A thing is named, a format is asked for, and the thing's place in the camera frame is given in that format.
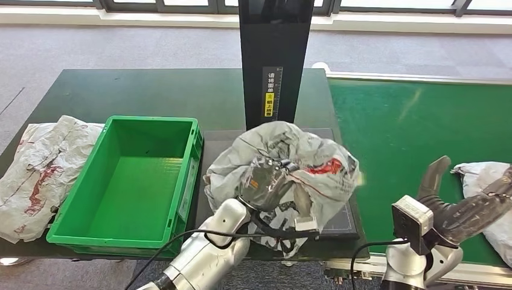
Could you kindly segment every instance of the black scanning platform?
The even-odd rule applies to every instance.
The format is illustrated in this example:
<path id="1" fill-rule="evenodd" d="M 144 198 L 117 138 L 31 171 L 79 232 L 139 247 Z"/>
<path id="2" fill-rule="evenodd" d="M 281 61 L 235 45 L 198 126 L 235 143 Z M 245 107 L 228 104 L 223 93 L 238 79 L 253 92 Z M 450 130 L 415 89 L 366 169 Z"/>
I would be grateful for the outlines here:
<path id="1" fill-rule="evenodd" d="M 333 131 L 328 128 L 320 129 L 303 129 L 306 132 L 313 133 L 321 138 L 333 139 Z M 202 177 L 206 170 L 213 163 L 213 161 L 226 150 L 235 139 L 243 134 L 243 130 L 231 131 L 205 131 L 204 132 L 204 148 L 202 165 L 200 168 L 200 186 L 199 194 L 197 197 L 197 212 L 196 212 L 196 227 L 200 226 L 208 217 L 213 215 L 213 212 L 208 203 L 208 199 L 204 194 L 205 183 Z M 325 225 L 320 237 L 322 239 L 358 239 L 359 233 L 357 232 L 352 209 L 349 203 L 338 212 L 328 223 Z"/>

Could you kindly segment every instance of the package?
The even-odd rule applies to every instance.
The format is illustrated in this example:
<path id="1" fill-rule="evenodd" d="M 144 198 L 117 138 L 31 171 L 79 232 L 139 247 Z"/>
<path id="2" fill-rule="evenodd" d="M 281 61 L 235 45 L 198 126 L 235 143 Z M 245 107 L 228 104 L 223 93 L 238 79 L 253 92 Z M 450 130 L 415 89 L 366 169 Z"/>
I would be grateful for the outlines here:
<path id="1" fill-rule="evenodd" d="M 89 156 L 102 124 L 62 116 L 29 124 L 0 179 L 0 237 L 28 242 L 43 234 Z"/>
<path id="2" fill-rule="evenodd" d="M 462 175 L 462 190 L 468 198 L 481 194 L 489 184 L 501 178 L 511 164 L 499 162 L 462 163 L 452 173 Z M 512 210 L 484 229 L 483 234 L 503 261 L 512 268 Z"/>
<path id="3" fill-rule="evenodd" d="M 261 155 L 274 160 L 288 159 L 299 165 L 299 170 L 287 177 L 295 184 L 281 198 L 279 206 L 260 215 L 271 227 L 281 230 L 294 227 L 294 220 L 298 217 L 294 201 L 296 190 L 306 191 L 309 195 L 311 215 L 322 230 L 348 201 L 359 177 L 359 162 L 343 146 L 304 132 L 294 124 L 283 121 L 265 123 L 239 136 L 206 171 L 203 177 L 205 194 L 212 210 L 216 211 L 223 201 L 235 196 L 235 189 L 251 162 Z M 256 226 L 250 224 L 249 233 L 256 231 Z M 274 238 L 253 240 L 273 250 L 283 251 Z M 305 238 L 283 241 L 286 248 L 292 249 L 288 253 L 283 251 L 284 257 L 292 257 L 305 241 Z"/>

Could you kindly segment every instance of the floor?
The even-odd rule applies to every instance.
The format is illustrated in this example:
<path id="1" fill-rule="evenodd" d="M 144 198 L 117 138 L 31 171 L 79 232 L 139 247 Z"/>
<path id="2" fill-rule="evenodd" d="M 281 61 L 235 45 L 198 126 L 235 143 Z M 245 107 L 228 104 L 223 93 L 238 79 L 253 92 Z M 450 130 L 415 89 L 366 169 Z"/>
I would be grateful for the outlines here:
<path id="1" fill-rule="evenodd" d="M 0 27 L 0 152 L 65 68 L 239 68 L 238 30 Z M 512 80 L 512 37 L 314 31 L 305 66 L 332 71 Z M 0 268 L 0 289 L 122 289 L 141 263 L 37 260 Z M 165 267 L 152 265 L 139 285 Z M 360 283 L 371 289 L 376 281 Z M 243 262 L 222 289 L 338 289 L 318 262 Z"/>

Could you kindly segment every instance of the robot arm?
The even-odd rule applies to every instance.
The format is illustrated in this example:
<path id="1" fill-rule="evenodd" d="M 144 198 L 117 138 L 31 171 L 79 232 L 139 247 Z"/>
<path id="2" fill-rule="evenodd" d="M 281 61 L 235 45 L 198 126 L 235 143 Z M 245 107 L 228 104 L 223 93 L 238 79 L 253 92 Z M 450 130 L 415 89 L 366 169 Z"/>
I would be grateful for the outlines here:
<path id="1" fill-rule="evenodd" d="M 200 227 L 204 230 L 236 233 L 250 221 L 248 208 L 236 199 L 222 203 Z M 248 237 L 225 237 L 194 233 L 159 279 L 139 290 L 203 290 L 215 286 L 237 266 L 249 251 Z"/>
<path id="2" fill-rule="evenodd" d="M 291 187 L 286 175 L 297 170 L 298 166 L 289 160 L 275 161 L 263 156 L 255 158 L 253 162 L 254 169 L 249 179 L 241 182 L 237 197 L 224 201 L 199 229 L 237 234 L 246 231 L 249 222 L 254 222 L 264 233 L 262 235 L 280 240 L 319 235 L 317 229 L 311 228 L 311 224 L 316 226 L 316 223 L 311 223 L 306 217 L 295 221 L 296 231 L 271 228 L 260 218 L 260 212 L 272 211 L 279 205 Z M 301 202 L 306 205 L 311 203 L 309 200 Z M 250 242 L 248 237 L 194 233 L 184 242 L 181 252 L 160 278 L 139 290 L 210 289 L 242 261 L 249 251 Z"/>
<path id="3" fill-rule="evenodd" d="M 512 169 L 482 194 L 448 204 L 439 197 L 448 156 L 434 161 L 421 180 L 416 199 L 404 196 L 392 205 L 394 234 L 409 243 L 386 250 L 388 265 L 381 289 L 425 289 L 462 261 L 459 244 L 512 208 Z"/>

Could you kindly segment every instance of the plastic crate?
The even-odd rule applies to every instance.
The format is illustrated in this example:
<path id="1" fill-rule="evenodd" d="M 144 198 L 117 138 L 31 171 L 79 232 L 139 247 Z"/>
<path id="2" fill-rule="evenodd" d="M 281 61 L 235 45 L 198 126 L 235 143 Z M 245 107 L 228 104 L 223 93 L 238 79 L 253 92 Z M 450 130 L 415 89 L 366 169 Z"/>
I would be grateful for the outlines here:
<path id="1" fill-rule="evenodd" d="M 112 116 L 46 240 L 77 253 L 153 255 L 185 230 L 202 145 L 193 118 Z"/>

